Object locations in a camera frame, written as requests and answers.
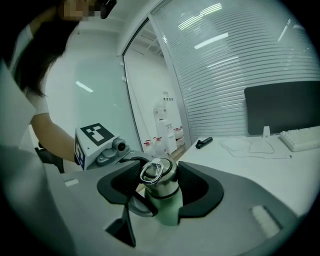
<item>woman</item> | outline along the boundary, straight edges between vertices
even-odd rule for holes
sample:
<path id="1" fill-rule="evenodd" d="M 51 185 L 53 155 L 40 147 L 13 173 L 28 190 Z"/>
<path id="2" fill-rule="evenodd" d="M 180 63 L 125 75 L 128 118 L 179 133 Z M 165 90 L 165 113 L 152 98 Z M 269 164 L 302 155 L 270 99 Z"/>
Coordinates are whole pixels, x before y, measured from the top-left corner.
<path id="1" fill-rule="evenodd" d="M 36 109 L 30 124 L 39 143 L 72 162 L 77 162 L 74 139 L 51 121 L 44 85 L 70 34 L 83 17 L 94 14 L 95 7 L 95 0 L 63 0 L 50 6 L 20 32 L 9 62 L 16 83 Z"/>

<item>table surface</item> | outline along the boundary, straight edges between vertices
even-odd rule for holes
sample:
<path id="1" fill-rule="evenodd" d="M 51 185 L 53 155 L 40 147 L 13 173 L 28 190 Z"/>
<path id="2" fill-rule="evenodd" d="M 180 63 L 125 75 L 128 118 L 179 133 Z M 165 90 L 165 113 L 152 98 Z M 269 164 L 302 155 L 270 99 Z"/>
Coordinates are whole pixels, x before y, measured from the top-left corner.
<path id="1" fill-rule="evenodd" d="M 227 139 L 230 137 L 214 137 L 211 143 L 201 149 L 195 147 L 195 142 L 178 161 L 207 166 L 248 178 L 277 197 L 298 216 L 309 211 L 320 187 L 320 147 L 292 152 L 279 136 L 273 135 L 266 139 L 274 148 L 272 155 L 276 157 L 292 156 L 292 158 L 234 157 L 221 146 L 221 141 Z M 258 137 L 242 137 L 241 139 L 251 143 L 261 140 Z M 271 156 L 265 153 L 249 155 Z"/>

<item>window blinds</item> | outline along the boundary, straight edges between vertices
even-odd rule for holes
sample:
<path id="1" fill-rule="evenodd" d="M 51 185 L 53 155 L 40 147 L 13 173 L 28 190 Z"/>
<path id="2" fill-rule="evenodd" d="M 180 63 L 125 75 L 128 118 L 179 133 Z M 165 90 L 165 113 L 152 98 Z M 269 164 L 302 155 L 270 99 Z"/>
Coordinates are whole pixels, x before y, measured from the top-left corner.
<path id="1" fill-rule="evenodd" d="M 151 14 L 173 62 L 192 143 L 248 134 L 246 87 L 320 81 L 304 28 L 276 1 L 171 0 Z"/>

